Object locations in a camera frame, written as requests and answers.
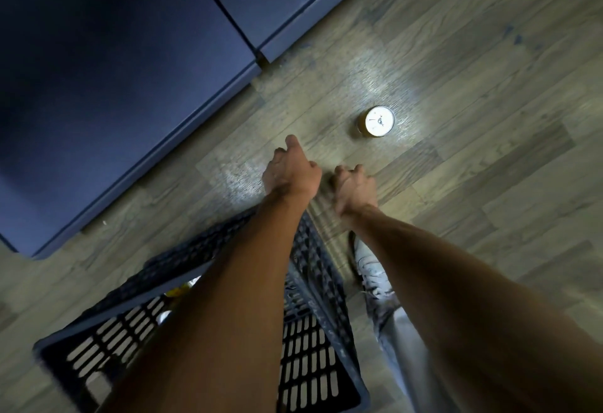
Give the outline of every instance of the wooden floor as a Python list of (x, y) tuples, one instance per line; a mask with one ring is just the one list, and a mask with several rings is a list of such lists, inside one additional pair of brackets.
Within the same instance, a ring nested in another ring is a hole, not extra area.
[[(373, 105), (395, 110), (395, 131), (360, 138)], [(325, 170), (364, 163), (388, 214), (539, 289), (603, 341), (603, 0), (345, 0), (53, 257), (2, 248), (0, 411), (72, 411), (33, 343), (256, 204), (288, 133)], [(347, 282), (372, 411), (408, 411), (326, 185), (311, 213)]]

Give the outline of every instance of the pant leg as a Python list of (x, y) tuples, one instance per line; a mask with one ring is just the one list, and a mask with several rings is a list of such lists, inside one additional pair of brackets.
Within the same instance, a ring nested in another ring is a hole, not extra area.
[(459, 411), (433, 372), (427, 348), (404, 309), (398, 308), (389, 316), (377, 339), (415, 413)]

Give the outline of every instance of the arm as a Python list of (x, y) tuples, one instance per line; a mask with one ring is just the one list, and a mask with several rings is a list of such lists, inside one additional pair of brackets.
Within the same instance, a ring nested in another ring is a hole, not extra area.
[(384, 215), (362, 166), (335, 210), (373, 250), (435, 368), (471, 411), (601, 411), (603, 355), (571, 319), (474, 256)]
[(297, 225), (321, 171), (294, 136), (262, 179), (267, 197), (135, 361), (102, 411), (275, 410), (283, 291)]

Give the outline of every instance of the black plastic crate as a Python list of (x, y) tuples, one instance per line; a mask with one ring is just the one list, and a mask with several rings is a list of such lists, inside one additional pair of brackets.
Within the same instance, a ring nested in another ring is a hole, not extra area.
[[(164, 293), (203, 275), (255, 213), (250, 209), (147, 261), (73, 323), (34, 345), (38, 360), (83, 413), (95, 411), (157, 328)], [(285, 280), (277, 411), (368, 408), (341, 277), (304, 213)]]

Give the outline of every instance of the white sneaker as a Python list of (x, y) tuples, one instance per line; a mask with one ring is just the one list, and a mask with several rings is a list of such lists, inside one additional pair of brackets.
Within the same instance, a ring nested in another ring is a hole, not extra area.
[(385, 269), (364, 242), (353, 235), (356, 270), (362, 277), (366, 293), (367, 314), (373, 320), (375, 333), (379, 333), (387, 318), (400, 308), (400, 302), (385, 273)]

